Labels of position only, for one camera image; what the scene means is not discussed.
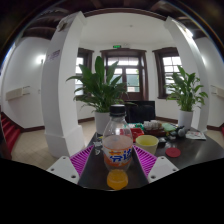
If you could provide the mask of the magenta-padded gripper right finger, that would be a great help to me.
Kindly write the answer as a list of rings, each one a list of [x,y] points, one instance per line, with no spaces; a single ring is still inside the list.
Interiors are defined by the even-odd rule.
[[[134,146],[134,150],[149,183],[153,183],[178,171],[178,168],[165,156],[156,157],[138,146]]]

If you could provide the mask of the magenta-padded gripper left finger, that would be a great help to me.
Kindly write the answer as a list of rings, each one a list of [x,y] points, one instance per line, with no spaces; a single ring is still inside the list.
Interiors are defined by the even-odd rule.
[[[51,165],[47,171],[69,182],[77,184],[93,148],[94,146],[91,145],[71,157],[62,156]]]

